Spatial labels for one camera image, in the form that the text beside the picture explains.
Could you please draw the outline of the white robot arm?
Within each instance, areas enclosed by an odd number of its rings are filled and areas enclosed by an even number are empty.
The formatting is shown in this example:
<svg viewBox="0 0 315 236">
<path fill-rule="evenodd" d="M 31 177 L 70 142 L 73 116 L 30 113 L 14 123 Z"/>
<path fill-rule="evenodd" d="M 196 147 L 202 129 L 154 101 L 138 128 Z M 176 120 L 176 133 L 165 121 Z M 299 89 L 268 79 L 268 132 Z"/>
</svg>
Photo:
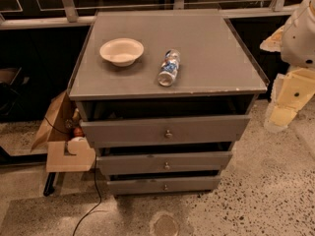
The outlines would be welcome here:
<svg viewBox="0 0 315 236">
<path fill-rule="evenodd" d="M 277 74 L 266 111 L 264 127 L 277 133 L 288 127 L 315 94 L 315 0 L 303 0 L 260 48 L 279 52 L 289 65 L 285 75 Z"/>
</svg>

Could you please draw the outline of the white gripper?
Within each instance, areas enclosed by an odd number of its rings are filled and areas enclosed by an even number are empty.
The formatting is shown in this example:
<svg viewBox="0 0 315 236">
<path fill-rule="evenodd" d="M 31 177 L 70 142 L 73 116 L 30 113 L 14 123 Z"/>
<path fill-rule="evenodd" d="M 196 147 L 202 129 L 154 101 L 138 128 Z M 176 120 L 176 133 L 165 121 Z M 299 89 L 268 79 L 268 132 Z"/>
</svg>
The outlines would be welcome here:
<svg viewBox="0 0 315 236">
<path fill-rule="evenodd" d="M 315 15 L 310 8 L 298 9 L 289 19 L 262 41 L 260 48 L 281 52 L 282 59 L 298 67 L 277 74 L 264 127 L 272 133 L 288 127 L 297 113 L 315 94 Z"/>
</svg>

